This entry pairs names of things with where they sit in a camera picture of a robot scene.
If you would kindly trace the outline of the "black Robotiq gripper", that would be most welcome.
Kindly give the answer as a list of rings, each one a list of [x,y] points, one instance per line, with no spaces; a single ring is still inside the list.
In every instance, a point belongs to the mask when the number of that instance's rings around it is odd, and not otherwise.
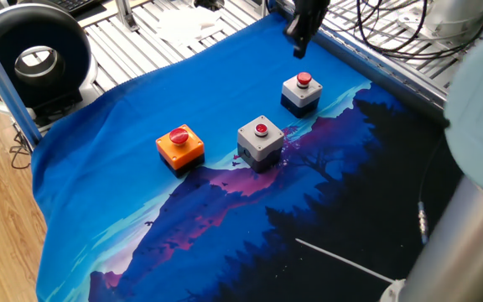
[[[300,16],[302,20],[313,23],[322,23],[330,5],[330,0],[295,0],[294,15]],[[288,42],[293,46],[293,56],[304,58],[309,42],[317,33],[317,28],[309,24],[304,30],[301,38],[298,33],[298,19],[293,18],[283,30]]]

